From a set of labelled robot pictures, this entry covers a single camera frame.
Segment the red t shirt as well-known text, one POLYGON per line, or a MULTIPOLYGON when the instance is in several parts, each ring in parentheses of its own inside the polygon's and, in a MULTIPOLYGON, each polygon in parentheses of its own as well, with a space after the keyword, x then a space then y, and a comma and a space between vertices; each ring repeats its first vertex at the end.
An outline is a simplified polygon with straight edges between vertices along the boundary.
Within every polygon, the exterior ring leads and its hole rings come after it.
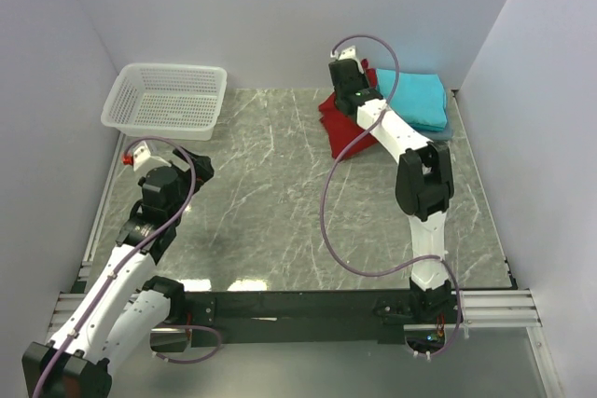
MULTIPOLYGON (((345 116, 336 107, 335 100, 336 94, 331 93, 329 97, 318 106, 318 110, 321 114, 320 122, 326 130, 333 158, 337 158, 340 152, 363 132, 363 129, 359 128, 349 117, 345 116)), ((373 136, 365 136, 361 141, 354 144, 341 159, 346 160, 352 158, 377 143, 378 141, 373 136)))

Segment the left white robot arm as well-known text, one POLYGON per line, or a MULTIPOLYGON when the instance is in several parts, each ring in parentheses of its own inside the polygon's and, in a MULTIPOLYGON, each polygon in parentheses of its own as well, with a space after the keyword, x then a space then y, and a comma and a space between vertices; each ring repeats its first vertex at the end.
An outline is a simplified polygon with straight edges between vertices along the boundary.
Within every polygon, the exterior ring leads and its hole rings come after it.
POLYGON ((46 343, 33 342, 21 358, 31 397, 105 397, 118 367, 160 324, 181 327, 186 317, 182 283, 152 276, 174 241, 192 197, 215 174, 211 159, 176 145, 181 169, 132 142, 122 162, 132 167, 141 198, 122 225, 104 270, 46 343))

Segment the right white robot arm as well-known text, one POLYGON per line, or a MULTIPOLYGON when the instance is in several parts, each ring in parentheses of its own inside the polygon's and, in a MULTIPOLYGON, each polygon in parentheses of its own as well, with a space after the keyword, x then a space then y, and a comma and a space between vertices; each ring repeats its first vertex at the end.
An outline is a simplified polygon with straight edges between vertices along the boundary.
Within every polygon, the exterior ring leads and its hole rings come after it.
POLYGON ((335 160, 371 136, 396 162, 395 196, 409 219, 413 253, 410 310, 420 322, 433 321, 450 306, 455 285, 443 265, 447 210, 454 194, 450 149, 424 137, 393 111, 355 56, 334 56, 328 68, 335 107, 358 128, 335 160))

